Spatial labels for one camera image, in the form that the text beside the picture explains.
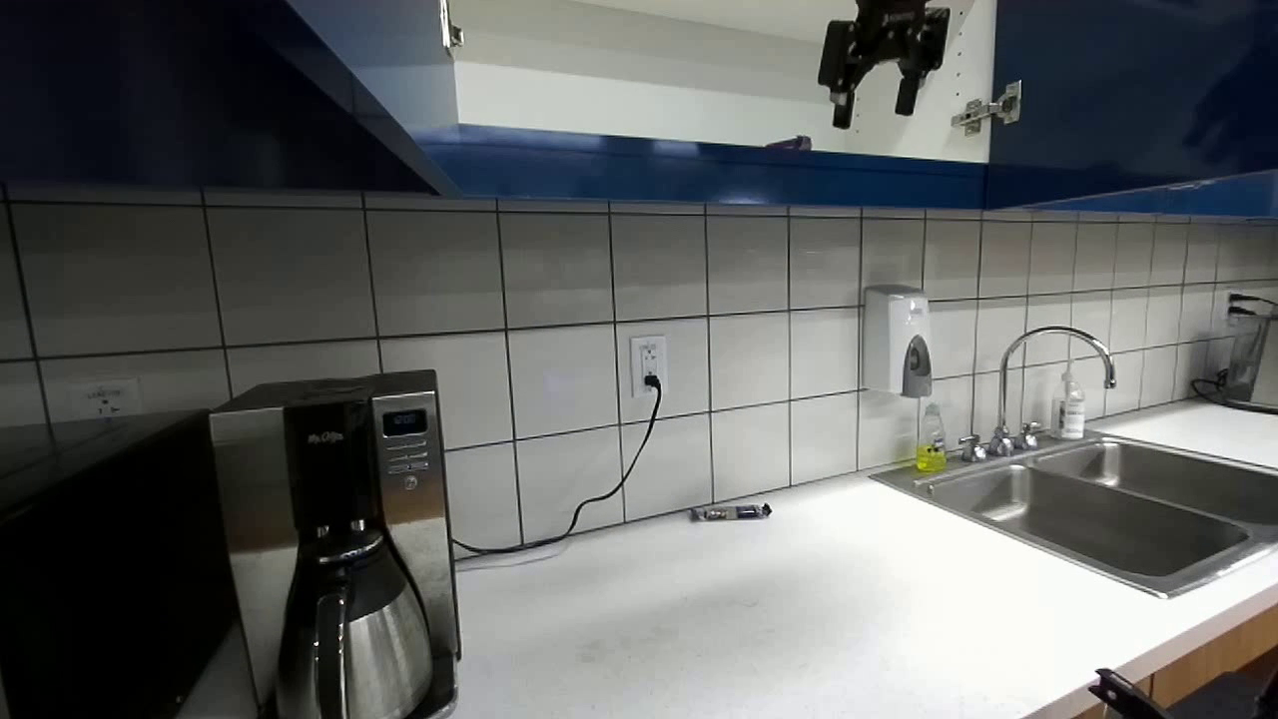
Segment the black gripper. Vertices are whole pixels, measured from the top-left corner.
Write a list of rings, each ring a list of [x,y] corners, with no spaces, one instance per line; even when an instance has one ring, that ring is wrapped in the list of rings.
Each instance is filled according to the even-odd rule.
[[[820,84],[831,92],[831,124],[848,127],[853,111],[853,89],[865,76],[865,59],[897,59],[893,111],[909,116],[927,76],[945,54],[945,7],[927,0],[853,0],[853,20],[831,20],[824,36]]]

